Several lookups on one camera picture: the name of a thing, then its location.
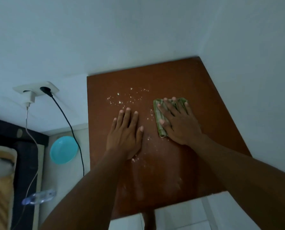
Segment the white outlet plate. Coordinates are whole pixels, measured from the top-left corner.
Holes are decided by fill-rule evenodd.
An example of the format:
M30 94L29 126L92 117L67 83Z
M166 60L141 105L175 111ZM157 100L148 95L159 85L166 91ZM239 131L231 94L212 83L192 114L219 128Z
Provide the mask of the white outlet plate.
M13 87L13 90L18 92L19 94L23 94L23 91L25 90L33 91L37 97L37 96L45 95L45 93L40 90L40 87L43 87L43 86L50 88L52 93L57 93L59 91L59 89L49 81L31 83L28 85L19 85L19 86Z

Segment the power cord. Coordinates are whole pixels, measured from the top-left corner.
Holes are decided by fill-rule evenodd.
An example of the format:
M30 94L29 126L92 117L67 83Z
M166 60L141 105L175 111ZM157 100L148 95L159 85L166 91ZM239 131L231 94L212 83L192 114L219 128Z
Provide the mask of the power cord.
M73 138L74 138L75 142L77 143L77 145L78 145L78 147L79 147L79 153L81 154L81 160L82 160L82 166L83 166L83 176L85 176L85 168L84 168L82 150L81 150L81 147L79 146L78 141L77 141L76 138L75 138L75 135L74 135L74 132L73 132L73 129L72 129L71 124L69 123L69 121L68 121L66 115L64 114L63 110L60 108L59 104L56 102L55 98L53 97L53 94L52 94L52 92L51 92L51 89L48 88L48 87L40 87L40 90L41 90L42 92L44 92L45 94L47 94L48 96L50 96L50 97L53 99L53 101L56 103L56 105L58 106L58 108L60 109L60 111L62 112L62 114L64 115L64 117L65 117L67 123L69 124L69 126L70 126L70 128L71 128L71 132L72 132Z
M35 142L35 144L36 144L36 146L37 146L37 149L38 149L37 159L38 159L38 156L39 156L39 147L38 147L38 144L37 144L36 140L34 139L34 137L29 133L29 131L28 131L28 129L27 129L28 109L29 109L29 104L26 105L25 131L26 131L26 133L30 136L30 138L32 138L32 140ZM27 192L26 192L25 198L27 198L27 195L28 195L30 186L32 185L32 183L33 183L33 181L35 180L35 178L37 177L37 174L38 174L38 169L37 169L37 172L36 172L36 174L35 174L33 180L30 182L29 187L27 188ZM23 213L24 213L24 211L25 211L25 207L26 207L26 205L24 205L23 210L22 210L22 213L21 213L21 216L20 216L18 222L16 223L16 225L12 228L12 230L14 230L14 229L18 226L20 220L22 219Z

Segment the white power adapter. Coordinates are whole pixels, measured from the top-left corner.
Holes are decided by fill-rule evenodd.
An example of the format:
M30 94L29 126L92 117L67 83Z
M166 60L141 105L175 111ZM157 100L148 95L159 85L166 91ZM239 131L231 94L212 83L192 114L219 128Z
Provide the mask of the white power adapter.
M36 94L33 91L24 91L22 93L23 96L23 103L28 108L31 103L35 103L35 96Z

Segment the folded cleaning cloth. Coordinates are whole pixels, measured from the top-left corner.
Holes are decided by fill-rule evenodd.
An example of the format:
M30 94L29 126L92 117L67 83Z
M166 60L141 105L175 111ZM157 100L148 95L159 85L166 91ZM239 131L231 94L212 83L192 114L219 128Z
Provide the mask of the folded cleaning cloth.
M168 99L168 101L177 109L179 110L177 104L172 100L172 99ZM178 98L178 101L180 102L180 104L183 106L183 108L186 110L184 103L187 101L185 98L181 97ZM165 121L167 121L168 123L170 123L168 121L168 119L166 119L164 117L164 115L160 112L160 110L158 109L158 104L161 104L161 106L163 106L166 110L168 110L166 104L164 103L163 99L156 99L153 100L153 108L154 108L154 113L155 113L155 119L156 119L156 125L158 126L158 134L160 135L161 138L168 136L167 132L165 131L165 129L162 127L162 125L160 124L159 120L160 119L164 119Z

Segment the brown table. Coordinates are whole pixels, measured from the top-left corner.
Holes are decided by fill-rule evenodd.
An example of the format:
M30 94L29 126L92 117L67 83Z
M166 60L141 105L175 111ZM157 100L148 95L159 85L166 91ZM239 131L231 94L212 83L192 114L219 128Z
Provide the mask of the brown table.
M91 168L103 156L119 110L139 112L141 152L120 176L112 219L224 191L209 166L189 147L159 138L153 100L185 97L214 141L250 155L199 57L87 77Z

